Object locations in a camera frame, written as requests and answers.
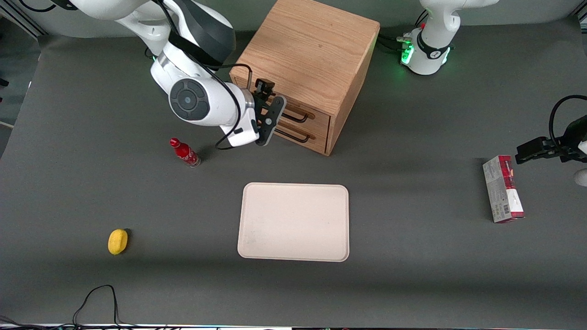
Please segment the drawer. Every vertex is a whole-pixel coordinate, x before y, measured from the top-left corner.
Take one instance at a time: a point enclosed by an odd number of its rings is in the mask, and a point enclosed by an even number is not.
[[[247,81],[239,77],[232,77],[238,86],[246,86]],[[276,135],[295,142],[301,146],[324,154],[326,152],[326,139],[330,125],[330,116],[304,106],[295,100],[288,99],[284,114],[277,124]]]
[[[308,132],[290,123],[282,122],[282,120],[279,120],[279,124],[275,128],[275,135],[321,154],[324,154],[326,150],[326,136]]]

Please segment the white tray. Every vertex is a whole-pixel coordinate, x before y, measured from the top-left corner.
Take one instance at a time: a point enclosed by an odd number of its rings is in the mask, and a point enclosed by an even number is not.
[[[247,184],[238,253],[257,259],[346,260],[349,192],[330,184]]]

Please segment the wooden drawer cabinet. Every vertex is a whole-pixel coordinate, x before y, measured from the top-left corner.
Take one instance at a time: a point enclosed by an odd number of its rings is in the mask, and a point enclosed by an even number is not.
[[[238,63],[275,83],[287,106],[276,135],[330,155],[369,68],[379,23],[313,0],[278,0]],[[244,87],[248,71],[230,71]]]

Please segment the green led light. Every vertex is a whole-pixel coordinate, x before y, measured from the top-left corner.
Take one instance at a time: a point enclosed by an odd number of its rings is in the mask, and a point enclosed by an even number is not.
[[[448,49],[446,50],[446,55],[444,55],[444,59],[442,60],[442,64],[446,63],[446,60],[448,59],[448,53],[450,53],[450,47],[448,47]]]
[[[414,54],[414,46],[410,45],[402,53],[402,62],[404,64],[410,63],[410,59],[411,59],[412,54]]]

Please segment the gray table surface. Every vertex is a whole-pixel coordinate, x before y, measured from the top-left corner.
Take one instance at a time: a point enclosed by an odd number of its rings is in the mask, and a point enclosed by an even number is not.
[[[67,322],[90,289],[113,284],[134,323],[587,328],[581,165],[515,167],[527,218],[506,225],[491,221],[481,170],[546,135],[557,100],[585,93],[578,23],[467,26],[455,43],[430,77],[377,48],[324,157],[279,138],[214,151],[220,129],[172,114],[137,38],[43,39],[0,161],[0,314]],[[570,101],[556,129],[584,107]],[[201,167],[175,158],[173,136]],[[254,181],[346,186],[348,260],[241,258]],[[106,249],[115,228],[132,230],[118,257]],[[111,319],[107,291],[80,315]]]

